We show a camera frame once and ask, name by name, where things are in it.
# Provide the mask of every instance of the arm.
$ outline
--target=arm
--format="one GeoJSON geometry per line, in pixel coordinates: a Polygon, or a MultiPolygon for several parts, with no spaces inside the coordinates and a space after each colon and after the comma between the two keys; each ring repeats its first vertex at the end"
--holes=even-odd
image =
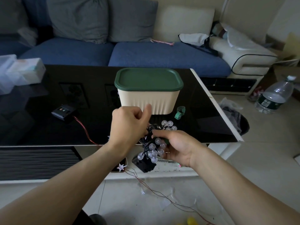
{"type": "Polygon", "coordinates": [[[169,139],[167,159],[193,168],[238,225],[300,224],[300,214],[258,188],[211,149],[182,131],[154,130],[169,139]]]}
{"type": "Polygon", "coordinates": [[[2,225],[72,224],[108,173],[144,136],[151,106],[114,110],[110,140],[93,155],[29,191],[0,210],[2,225]]]}

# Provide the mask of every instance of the plastic bag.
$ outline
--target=plastic bag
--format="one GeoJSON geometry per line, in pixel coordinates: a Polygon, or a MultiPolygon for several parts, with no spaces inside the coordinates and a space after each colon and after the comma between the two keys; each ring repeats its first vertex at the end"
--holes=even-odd
{"type": "Polygon", "coordinates": [[[229,121],[232,123],[232,125],[235,127],[235,129],[238,131],[238,133],[241,133],[241,113],[238,111],[242,110],[243,108],[236,102],[228,100],[226,97],[222,99],[222,101],[219,103],[219,106],[221,107],[229,121]]]}

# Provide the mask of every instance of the hand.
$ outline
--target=hand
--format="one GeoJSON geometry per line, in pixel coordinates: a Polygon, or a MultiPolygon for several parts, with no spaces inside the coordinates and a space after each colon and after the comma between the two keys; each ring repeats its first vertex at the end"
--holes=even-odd
{"type": "Polygon", "coordinates": [[[150,104],[147,104],[143,112],[137,106],[122,106],[115,109],[112,112],[108,144],[126,156],[139,139],[148,134],[147,126],[150,117],[150,104]]]}
{"type": "Polygon", "coordinates": [[[204,147],[199,141],[186,132],[177,130],[153,130],[153,136],[163,137],[169,140],[170,144],[163,155],[163,159],[173,160],[179,164],[194,168],[196,165],[197,153],[204,147]]]}

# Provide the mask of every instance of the star ornament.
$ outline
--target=star ornament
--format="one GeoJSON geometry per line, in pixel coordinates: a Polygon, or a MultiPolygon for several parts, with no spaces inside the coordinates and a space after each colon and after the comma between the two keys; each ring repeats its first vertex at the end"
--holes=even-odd
{"type": "Polygon", "coordinates": [[[123,165],[119,164],[119,166],[117,167],[117,169],[119,169],[119,172],[121,172],[121,170],[124,170],[124,168],[125,168],[126,166],[127,166],[127,165],[124,166],[124,164],[123,164],[123,165]]]}

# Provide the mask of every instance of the coffee table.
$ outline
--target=coffee table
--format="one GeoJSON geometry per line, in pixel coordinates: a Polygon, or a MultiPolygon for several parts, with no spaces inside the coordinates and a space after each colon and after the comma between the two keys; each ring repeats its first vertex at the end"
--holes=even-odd
{"type": "MultiPolygon", "coordinates": [[[[41,84],[16,86],[0,96],[0,183],[43,182],[77,163],[81,151],[95,146],[76,121],[64,123],[51,112],[68,104],[78,109],[77,118],[90,138],[99,145],[108,141],[112,111],[121,106],[114,79],[121,67],[46,65],[41,84]]],[[[193,69],[175,69],[184,82],[174,110],[169,115],[153,115],[150,123],[172,120],[227,159],[238,149],[242,137],[225,116],[193,69]],[[178,106],[186,113],[174,118],[178,106]]],[[[128,166],[140,178],[197,175],[178,164],[158,162],[154,171],[142,173],[131,163],[137,145],[128,155],[128,166]]],[[[110,173],[106,179],[134,178],[126,173],[110,173]]]]}

